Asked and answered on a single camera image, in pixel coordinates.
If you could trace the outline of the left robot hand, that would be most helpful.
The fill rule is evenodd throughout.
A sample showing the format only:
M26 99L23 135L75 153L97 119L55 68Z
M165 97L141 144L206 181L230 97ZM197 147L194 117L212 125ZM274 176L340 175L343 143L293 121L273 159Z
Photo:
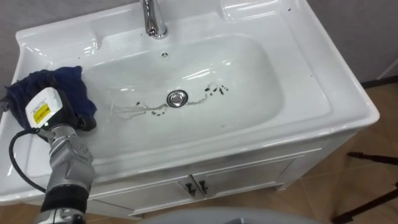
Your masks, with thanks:
M58 125L81 131L95 129L96 106L88 98L85 84L52 80L30 89L34 95L25 106L27 123L31 128L52 129Z

